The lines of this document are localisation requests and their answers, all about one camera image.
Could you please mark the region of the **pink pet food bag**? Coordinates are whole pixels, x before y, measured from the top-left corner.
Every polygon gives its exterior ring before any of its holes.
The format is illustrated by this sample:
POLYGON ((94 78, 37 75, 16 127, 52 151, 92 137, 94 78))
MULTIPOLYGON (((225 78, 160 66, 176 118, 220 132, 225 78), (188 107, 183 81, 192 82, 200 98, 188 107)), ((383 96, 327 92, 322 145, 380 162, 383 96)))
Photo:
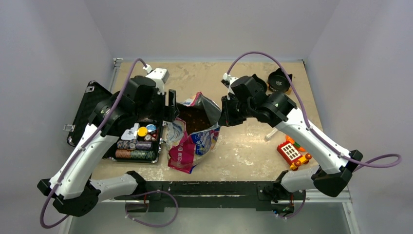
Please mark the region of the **pink pet food bag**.
POLYGON ((215 148, 220 134, 220 107, 202 92, 177 104, 179 115, 167 122, 168 166, 191 174, 215 148))

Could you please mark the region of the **clear plastic scoop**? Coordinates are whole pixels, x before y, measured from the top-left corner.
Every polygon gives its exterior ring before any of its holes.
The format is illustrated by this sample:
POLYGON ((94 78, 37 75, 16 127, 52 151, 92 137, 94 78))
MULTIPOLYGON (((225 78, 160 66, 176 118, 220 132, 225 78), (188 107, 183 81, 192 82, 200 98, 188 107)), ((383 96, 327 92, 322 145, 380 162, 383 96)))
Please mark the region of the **clear plastic scoop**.
POLYGON ((265 137, 264 140, 265 141, 270 141, 271 138, 274 136, 274 134, 277 132, 278 130, 276 128, 273 128, 272 131, 270 133, 268 133, 265 137))

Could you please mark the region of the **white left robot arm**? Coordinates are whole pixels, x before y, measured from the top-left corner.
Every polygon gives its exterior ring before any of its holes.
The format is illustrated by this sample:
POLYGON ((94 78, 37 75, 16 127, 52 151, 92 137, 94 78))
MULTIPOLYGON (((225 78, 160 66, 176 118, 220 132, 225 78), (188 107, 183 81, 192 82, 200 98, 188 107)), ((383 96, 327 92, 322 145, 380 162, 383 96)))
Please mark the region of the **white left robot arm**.
POLYGON ((135 171, 104 180, 93 180, 91 175, 105 153, 135 123, 146 118, 173 121, 178 116, 176 91, 164 92, 162 85, 161 81, 136 76, 122 91, 96 105, 65 164, 52 178, 38 183, 38 189, 59 213, 80 217, 110 198, 144 196, 146 181, 135 171))

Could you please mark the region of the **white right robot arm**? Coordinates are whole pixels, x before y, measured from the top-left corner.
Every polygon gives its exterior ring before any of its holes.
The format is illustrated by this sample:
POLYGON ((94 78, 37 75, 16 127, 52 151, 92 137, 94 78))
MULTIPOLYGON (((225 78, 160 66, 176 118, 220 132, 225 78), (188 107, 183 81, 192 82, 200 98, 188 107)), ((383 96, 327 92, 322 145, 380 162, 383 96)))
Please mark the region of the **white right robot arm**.
POLYGON ((274 194, 286 198, 298 190, 317 189, 336 197, 348 185, 361 161, 358 150, 349 151, 331 140, 303 115, 303 111, 283 92, 266 94, 253 77, 231 77, 224 74, 221 82, 228 88, 221 98, 222 111, 218 124, 236 126, 253 117, 292 137, 318 163, 298 171, 283 171, 274 183, 274 194))

